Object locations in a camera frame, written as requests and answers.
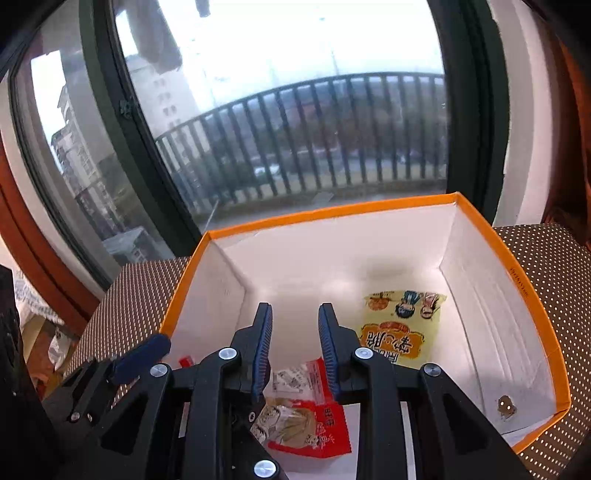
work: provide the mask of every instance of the metal screw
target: metal screw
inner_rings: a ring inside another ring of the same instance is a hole
[[[231,360],[235,356],[237,356],[238,352],[235,351],[232,347],[222,348],[218,353],[219,357],[222,360]]]
[[[441,375],[441,367],[437,364],[424,364],[423,369],[429,377],[438,377]]]
[[[372,358],[374,356],[374,353],[372,352],[371,349],[364,347],[364,346],[360,346],[356,351],[355,351],[355,356],[357,358],[361,358],[363,360],[367,360],[368,358]]]
[[[259,478],[270,478],[275,475],[277,466],[270,460],[261,460],[255,464],[254,471]]]
[[[168,367],[164,364],[156,364],[150,368],[150,375],[153,377],[162,377],[168,371]]]

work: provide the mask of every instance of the snack package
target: snack package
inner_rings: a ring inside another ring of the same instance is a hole
[[[430,360],[446,298],[414,290],[382,291],[365,297],[363,323],[357,331],[361,345],[383,354],[393,364],[421,368]]]
[[[345,411],[330,394],[322,359],[273,372],[271,379],[267,403],[251,427],[259,442],[314,458],[351,452]]]

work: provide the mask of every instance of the white wall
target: white wall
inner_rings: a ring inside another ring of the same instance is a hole
[[[557,154],[556,67],[543,22],[521,0],[489,0],[509,77],[510,130],[495,226],[540,223]]]
[[[2,132],[2,142],[4,143],[4,150],[12,175],[14,176],[22,198],[39,227],[39,230],[41,230],[56,254],[76,278],[78,278],[78,280],[80,280],[82,284],[93,293],[93,295],[101,299],[105,295],[105,292],[94,281],[84,265],[82,265],[74,255],[74,252],[72,252],[68,244],[61,237],[60,232],[56,229],[53,221],[49,217],[43,202],[37,195],[37,191],[29,178],[27,168],[22,159],[21,150],[17,143],[17,136],[14,131],[14,124],[12,123],[12,117],[10,114],[8,75],[9,74],[7,73],[0,83],[0,131]]]
[[[4,240],[0,236],[0,265],[3,265],[10,270],[17,268],[17,263],[14,261],[12,255],[8,251],[8,247],[4,243]]]

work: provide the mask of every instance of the dotted fabric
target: dotted fabric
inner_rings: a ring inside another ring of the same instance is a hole
[[[65,375],[89,358],[121,356],[158,332],[189,258],[128,264],[88,322]],[[127,392],[122,386],[115,402]]]
[[[513,252],[552,321],[569,375],[569,413],[523,451],[535,479],[554,479],[591,426],[591,253],[558,224],[496,229]]]
[[[496,229],[524,268],[563,348],[573,405],[568,415],[521,454],[536,479],[554,479],[591,426],[591,253],[560,225]],[[68,374],[91,356],[121,355],[160,327],[188,258],[127,265],[100,303]],[[127,387],[119,390],[117,401]]]

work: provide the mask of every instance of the balcony railing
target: balcony railing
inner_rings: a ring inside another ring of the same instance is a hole
[[[358,186],[444,184],[444,76],[339,75],[257,93],[156,139],[194,215]]]

